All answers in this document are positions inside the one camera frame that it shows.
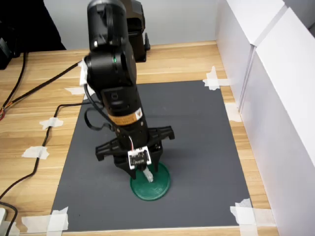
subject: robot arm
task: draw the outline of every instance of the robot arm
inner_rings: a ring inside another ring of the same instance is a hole
[[[147,126],[136,85],[136,63],[124,5],[119,0],[92,1],[88,6],[88,25],[90,53],[84,58],[87,82],[106,108],[117,136],[96,147],[96,156],[101,161],[112,155],[114,164],[133,179],[136,169],[143,171],[151,163],[158,171],[163,152],[161,140],[175,136],[171,126]]]

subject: white tape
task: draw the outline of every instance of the white tape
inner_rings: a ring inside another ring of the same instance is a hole
[[[68,207],[54,210],[51,215],[22,217],[22,223],[27,227],[27,233],[60,236],[69,226],[67,211]]]
[[[84,88],[83,87],[76,87],[76,88],[64,88],[65,90],[69,91],[72,95],[82,95],[84,94],[84,100],[87,99],[88,97],[85,95],[85,92],[84,92]],[[90,87],[88,86],[88,91],[89,91],[89,94],[92,96],[95,91]]]
[[[43,146],[36,146],[36,147],[30,147],[26,149],[26,151],[22,154],[22,157],[29,157],[29,158],[38,158],[46,160],[49,156],[49,153],[47,152],[47,147]]]
[[[0,225],[0,235],[4,236],[8,227],[9,227],[10,221],[2,221]],[[20,230],[16,227],[16,222],[13,223],[9,236],[19,236],[20,235]]]
[[[39,122],[43,126],[43,130],[47,129],[49,126],[58,127],[63,125],[63,120],[58,119],[57,117],[51,117],[48,120],[43,120]]]
[[[153,182],[153,174],[151,173],[148,167],[144,169],[143,174],[147,178],[148,182],[150,183]]]
[[[84,59],[78,63],[78,66],[81,67],[80,72],[80,86],[87,84],[88,78],[88,66],[86,65]]]
[[[257,236],[257,227],[275,227],[276,223],[270,209],[252,208],[250,199],[244,199],[230,206],[231,213],[240,225],[241,236]]]
[[[205,87],[209,87],[209,90],[219,89],[220,86],[230,86],[228,79],[218,79],[216,68],[212,66],[211,72],[207,73],[207,78],[203,80]]]
[[[225,109],[226,109],[228,120],[242,122],[241,116],[238,112],[237,105],[235,102],[225,103]]]

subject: small white sensor board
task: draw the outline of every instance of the small white sensor board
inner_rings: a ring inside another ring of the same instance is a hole
[[[140,147],[135,150],[128,152],[129,167],[131,170],[135,168],[136,165],[147,164],[151,165],[151,157],[149,149],[147,146]]]

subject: green object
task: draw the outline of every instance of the green object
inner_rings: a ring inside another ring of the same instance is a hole
[[[168,169],[158,164],[158,172],[154,171],[153,165],[148,166],[153,174],[153,182],[149,182],[142,171],[136,171],[136,179],[130,178],[130,187],[133,193],[144,201],[155,201],[163,197],[171,184]]]

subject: wooden table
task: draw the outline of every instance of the wooden table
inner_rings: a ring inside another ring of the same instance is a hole
[[[80,61],[87,50],[29,53],[25,74],[14,97],[59,74]],[[21,71],[23,56],[13,59],[7,69],[0,71],[0,103],[13,89]],[[218,78],[226,78],[215,42],[171,44],[152,46],[146,63],[137,63],[137,83],[203,80],[212,66]],[[23,158],[31,146],[40,146],[46,131],[40,121],[53,116],[61,103],[81,102],[83,95],[71,95],[64,88],[79,86],[80,69],[75,68],[52,84],[15,104],[0,122],[0,192],[12,182],[32,172],[35,159]],[[224,102],[234,102],[230,87],[221,87]],[[53,128],[48,139],[50,153],[47,160],[40,160],[35,176],[24,180],[9,191],[2,201],[19,210],[17,226],[21,232],[26,227],[22,216],[50,214],[55,193],[63,170],[70,141],[80,107],[62,108],[58,117],[63,126]],[[270,208],[256,166],[251,146],[242,122],[230,122],[246,183],[254,208]],[[276,227],[259,228],[259,235],[277,236]],[[196,229],[141,230],[117,232],[84,232],[82,235],[240,235],[239,227],[209,227]]]

